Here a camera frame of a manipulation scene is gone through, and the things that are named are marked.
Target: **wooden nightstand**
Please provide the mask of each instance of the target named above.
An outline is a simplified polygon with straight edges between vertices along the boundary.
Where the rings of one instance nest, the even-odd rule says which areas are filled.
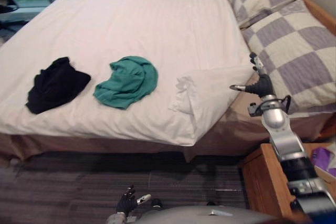
[[[317,147],[330,143],[303,144],[308,155]],[[261,144],[260,148],[248,155],[241,163],[246,193],[251,210],[292,220],[305,220],[300,212],[292,212],[290,202],[294,196],[289,193],[287,179],[283,174],[271,144]],[[332,176],[322,177],[332,196],[336,198],[336,180]]]

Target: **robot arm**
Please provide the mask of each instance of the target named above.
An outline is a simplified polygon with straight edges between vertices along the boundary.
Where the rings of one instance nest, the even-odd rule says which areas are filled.
[[[253,69],[259,74],[259,81],[250,86],[232,85],[230,88],[255,93],[261,98],[261,104],[250,104],[248,112],[250,116],[262,116],[262,124],[270,134],[270,142],[288,179],[288,189],[296,197],[291,208],[303,211],[313,221],[326,215],[335,220],[335,201],[324,181],[317,176],[300,138],[290,128],[288,115],[283,111],[288,112],[290,98],[284,108],[285,99],[276,97],[259,58],[253,52],[250,58],[255,65]]]

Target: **mattress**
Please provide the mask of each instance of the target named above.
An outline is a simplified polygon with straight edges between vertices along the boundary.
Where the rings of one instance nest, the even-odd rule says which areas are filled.
[[[100,104],[95,86],[129,55],[157,68],[156,89],[125,111]],[[31,114],[24,104],[34,76],[66,56],[91,81],[72,102]],[[228,86],[248,80],[248,62],[227,0],[56,0],[0,48],[0,133],[191,146],[236,98]]]

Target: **gray carpet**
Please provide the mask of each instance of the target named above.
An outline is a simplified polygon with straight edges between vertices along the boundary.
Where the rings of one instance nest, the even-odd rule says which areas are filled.
[[[47,153],[0,169],[0,223],[105,223],[128,185],[164,207],[218,205],[247,208],[239,158],[180,153],[101,155]],[[141,216],[150,203],[132,215]]]

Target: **green towel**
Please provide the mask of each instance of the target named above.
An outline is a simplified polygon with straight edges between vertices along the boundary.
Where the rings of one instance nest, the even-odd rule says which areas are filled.
[[[125,110],[156,88],[158,72],[142,57],[127,56],[110,63],[110,67],[110,79],[98,84],[93,93],[107,106]]]

